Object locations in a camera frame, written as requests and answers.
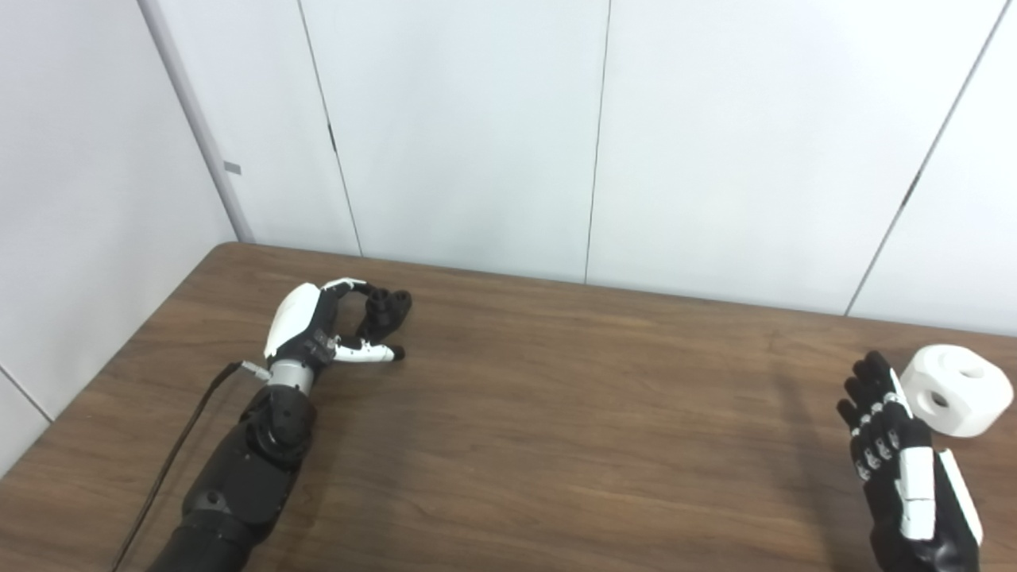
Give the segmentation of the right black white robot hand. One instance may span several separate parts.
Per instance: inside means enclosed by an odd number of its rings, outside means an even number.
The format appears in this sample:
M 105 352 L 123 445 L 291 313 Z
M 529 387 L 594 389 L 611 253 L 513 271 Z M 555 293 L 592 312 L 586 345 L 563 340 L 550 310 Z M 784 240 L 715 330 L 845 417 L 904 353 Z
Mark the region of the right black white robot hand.
M 909 405 L 879 351 L 853 363 L 837 412 L 872 518 L 869 544 L 883 571 L 980 571 L 984 529 L 949 449 Z

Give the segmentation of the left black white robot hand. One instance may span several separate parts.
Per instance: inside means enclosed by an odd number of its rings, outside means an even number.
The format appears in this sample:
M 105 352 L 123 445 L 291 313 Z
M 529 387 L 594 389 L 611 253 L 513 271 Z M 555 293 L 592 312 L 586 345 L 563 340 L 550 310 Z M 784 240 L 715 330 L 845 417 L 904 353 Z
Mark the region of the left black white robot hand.
M 338 305 L 350 293 L 365 296 L 365 314 L 355 333 L 334 332 Z M 304 283 L 284 297 L 266 337 L 266 365 L 294 361 L 320 373 L 331 363 L 402 361 L 404 349 L 384 344 L 402 327 L 412 308 L 411 294 L 392 291 L 354 278 L 323 286 Z

